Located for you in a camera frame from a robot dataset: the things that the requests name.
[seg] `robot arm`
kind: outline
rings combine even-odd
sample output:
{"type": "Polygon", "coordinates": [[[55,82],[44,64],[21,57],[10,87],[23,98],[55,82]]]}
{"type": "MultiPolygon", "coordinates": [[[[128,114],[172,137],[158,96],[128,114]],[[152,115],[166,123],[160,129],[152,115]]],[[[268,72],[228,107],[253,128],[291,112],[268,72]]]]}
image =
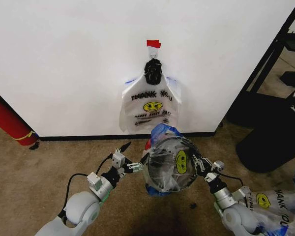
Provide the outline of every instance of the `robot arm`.
{"type": "Polygon", "coordinates": [[[253,213],[245,206],[238,204],[249,192],[249,188],[242,186],[231,193],[220,178],[219,174],[224,170],[224,163],[216,161],[211,163],[199,153],[193,155],[197,175],[202,176],[210,187],[210,192],[215,197],[214,207],[222,218],[226,228],[235,236],[263,235],[258,233],[258,221],[253,213]]]}
{"type": "Polygon", "coordinates": [[[110,170],[99,177],[94,172],[87,176],[90,192],[72,195],[58,216],[44,225],[36,236],[81,236],[87,227],[98,217],[100,207],[109,197],[110,192],[127,173],[135,173],[143,169],[141,162],[132,163],[122,152],[130,145],[127,143],[111,154],[110,170]],[[66,221],[75,225],[70,228],[66,221]]]}

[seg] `red fire extinguisher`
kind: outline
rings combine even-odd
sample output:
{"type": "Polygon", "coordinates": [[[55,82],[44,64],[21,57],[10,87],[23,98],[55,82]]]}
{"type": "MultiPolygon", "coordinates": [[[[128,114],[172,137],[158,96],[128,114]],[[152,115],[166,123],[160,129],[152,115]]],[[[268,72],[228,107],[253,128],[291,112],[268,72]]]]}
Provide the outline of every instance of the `red fire extinguisher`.
{"type": "Polygon", "coordinates": [[[21,145],[35,143],[38,136],[0,97],[0,128],[21,145]]]}

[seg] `black baseboard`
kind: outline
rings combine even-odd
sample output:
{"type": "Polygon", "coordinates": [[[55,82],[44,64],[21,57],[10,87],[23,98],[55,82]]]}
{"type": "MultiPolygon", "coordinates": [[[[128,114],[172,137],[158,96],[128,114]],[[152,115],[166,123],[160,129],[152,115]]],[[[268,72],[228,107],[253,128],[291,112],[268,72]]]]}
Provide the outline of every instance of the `black baseboard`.
{"type": "MultiPolygon", "coordinates": [[[[211,137],[215,132],[183,133],[185,137],[211,137]]],[[[83,140],[113,140],[113,139],[149,139],[150,134],[128,135],[96,135],[96,136],[45,136],[39,137],[41,141],[83,141],[83,140]]]]}

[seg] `plastic bag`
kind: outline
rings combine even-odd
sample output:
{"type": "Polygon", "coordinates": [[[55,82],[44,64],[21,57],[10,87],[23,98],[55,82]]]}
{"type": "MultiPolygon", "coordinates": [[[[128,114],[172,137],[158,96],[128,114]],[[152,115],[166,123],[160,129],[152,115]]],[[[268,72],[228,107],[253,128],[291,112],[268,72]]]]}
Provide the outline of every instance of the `plastic bag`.
{"type": "Polygon", "coordinates": [[[295,191],[250,193],[248,207],[267,236],[295,236],[295,191]]]}
{"type": "Polygon", "coordinates": [[[160,123],[177,126],[181,104],[178,82],[162,73],[162,64],[155,59],[156,48],[149,49],[153,58],[146,63],[144,73],[126,82],[128,87],[122,93],[119,124],[122,131],[127,129],[129,133],[150,132],[160,123]]]}
{"type": "Polygon", "coordinates": [[[144,177],[151,195],[155,195],[154,190],[159,193],[180,191],[196,179],[192,155],[199,151],[175,128],[165,124],[156,126],[146,149],[143,156],[147,153],[149,156],[144,165],[144,177]]]}

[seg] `smiley face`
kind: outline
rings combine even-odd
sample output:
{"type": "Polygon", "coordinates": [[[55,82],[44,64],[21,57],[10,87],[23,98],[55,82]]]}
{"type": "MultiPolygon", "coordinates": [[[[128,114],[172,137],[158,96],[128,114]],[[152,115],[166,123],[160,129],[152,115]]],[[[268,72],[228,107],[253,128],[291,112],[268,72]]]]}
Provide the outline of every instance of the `smiley face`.
{"type": "Polygon", "coordinates": [[[187,171],[187,156],[183,150],[180,150],[176,156],[176,167],[179,174],[184,174],[187,171]]]}
{"type": "Polygon", "coordinates": [[[149,102],[143,106],[143,110],[146,112],[157,112],[161,110],[163,107],[163,104],[160,102],[149,102]]]}
{"type": "Polygon", "coordinates": [[[268,209],[269,206],[271,206],[271,203],[269,201],[269,198],[267,198],[266,194],[264,193],[258,193],[256,195],[256,201],[264,209],[268,209]]]}

